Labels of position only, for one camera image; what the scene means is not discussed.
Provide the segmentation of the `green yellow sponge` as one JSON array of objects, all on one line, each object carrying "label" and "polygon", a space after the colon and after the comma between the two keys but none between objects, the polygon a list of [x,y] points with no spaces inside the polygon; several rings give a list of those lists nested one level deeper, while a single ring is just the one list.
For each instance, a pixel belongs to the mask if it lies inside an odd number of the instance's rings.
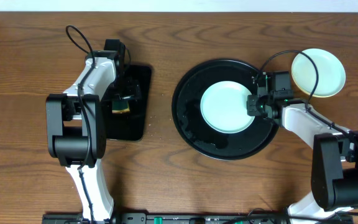
[{"label": "green yellow sponge", "polygon": [[123,114],[129,113],[129,103],[127,100],[114,100],[111,103],[111,112],[112,114]]}]

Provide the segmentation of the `yellow plate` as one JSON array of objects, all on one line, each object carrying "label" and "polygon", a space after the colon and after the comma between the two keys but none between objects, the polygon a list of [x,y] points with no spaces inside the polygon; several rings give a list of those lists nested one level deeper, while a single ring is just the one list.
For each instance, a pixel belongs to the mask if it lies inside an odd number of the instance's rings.
[{"label": "yellow plate", "polygon": [[317,76],[316,72],[293,72],[292,77],[296,86],[307,95],[313,91],[316,85],[313,96],[321,98],[329,96],[329,87],[326,80]]}]

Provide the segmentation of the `light green plate with stain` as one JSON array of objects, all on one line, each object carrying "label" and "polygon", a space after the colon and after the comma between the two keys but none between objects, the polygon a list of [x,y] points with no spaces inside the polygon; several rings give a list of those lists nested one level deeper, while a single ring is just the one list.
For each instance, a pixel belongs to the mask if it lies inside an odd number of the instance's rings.
[{"label": "light green plate with stain", "polygon": [[[346,82],[346,71],[341,61],[332,53],[323,49],[306,49],[304,54],[309,56],[316,65],[318,76],[324,78],[329,87],[329,96],[339,93]],[[293,72],[311,72],[314,66],[311,61],[303,54],[298,54],[291,65],[291,75]]]}]

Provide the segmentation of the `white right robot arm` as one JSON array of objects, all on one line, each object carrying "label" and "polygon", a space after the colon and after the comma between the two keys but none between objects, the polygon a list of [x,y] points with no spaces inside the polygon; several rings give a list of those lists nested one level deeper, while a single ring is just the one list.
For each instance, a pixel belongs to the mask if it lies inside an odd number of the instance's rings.
[{"label": "white right robot arm", "polygon": [[284,223],[351,223],[358,216],[358,131],[294,98],[288,72],[259,73],[252,83],[248,115],[295,133],[313,150],[311,192],[287,208]]}]

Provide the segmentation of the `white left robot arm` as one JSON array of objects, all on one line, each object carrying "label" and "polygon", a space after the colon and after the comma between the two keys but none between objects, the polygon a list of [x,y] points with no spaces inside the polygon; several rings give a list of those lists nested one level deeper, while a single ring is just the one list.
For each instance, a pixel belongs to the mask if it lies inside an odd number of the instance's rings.
[{"label": "white left robot arm", "polygon": [[87,57],[74,84],[46,99],[48,151],[76,185],[83,206],[78,223],[114,221],[102,158],[108,140],[142,139],[151,76],[150,66]]}]

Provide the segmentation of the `black rectangular tray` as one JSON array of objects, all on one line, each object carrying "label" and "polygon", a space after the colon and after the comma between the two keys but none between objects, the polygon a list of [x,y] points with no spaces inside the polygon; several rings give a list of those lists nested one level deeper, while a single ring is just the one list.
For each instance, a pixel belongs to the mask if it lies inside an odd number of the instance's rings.
[{"label": "black rectangular tray", "polygon": [[113,101],[114,85],[118,79],[108,86],[101,101],[104,128],[108,139],[138,141],[144,133],[152,68],[147,65],[131,65],[130,67],[139,67],[138,76],[142,99],[128,101],[129,113],[112,114],[111,103]]}]

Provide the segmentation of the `round black tray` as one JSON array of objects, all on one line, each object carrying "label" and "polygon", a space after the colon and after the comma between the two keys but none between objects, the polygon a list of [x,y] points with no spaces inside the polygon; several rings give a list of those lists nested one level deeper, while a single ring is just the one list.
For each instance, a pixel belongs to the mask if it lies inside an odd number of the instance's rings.
[{"label": "round black tray", "polygon": [[172,98],[172,119],[185,142],[208,157],[225,161],[245,159],[268,146],[278,131],[277,124],[256,117],[239,133],[220,133],[207,124],[200,109],[202,94],[217,82],[238,82],[256,93],[252,77],[257,72],[249,63],[226,58],[208,60],[189,70]]}]

